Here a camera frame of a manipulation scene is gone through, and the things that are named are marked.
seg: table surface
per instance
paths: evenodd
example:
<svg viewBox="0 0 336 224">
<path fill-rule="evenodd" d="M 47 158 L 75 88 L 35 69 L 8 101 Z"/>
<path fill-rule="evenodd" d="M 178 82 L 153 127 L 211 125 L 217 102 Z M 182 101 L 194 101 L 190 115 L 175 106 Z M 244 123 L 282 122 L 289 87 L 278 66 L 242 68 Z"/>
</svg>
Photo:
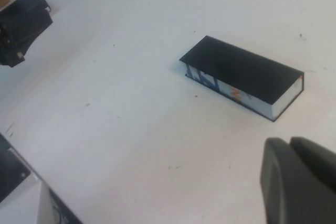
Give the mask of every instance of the table surface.
<svg viewBox="0 0 336 224">
<path fill-rule="evenodd" d="M 334 0 L 47 0 L 0 132 L 83 223 L 265 223 L 264 141 L 336 150 Z M 272 123 L 186 78 L 205 35 L 306 72 Z"/>
</svg>

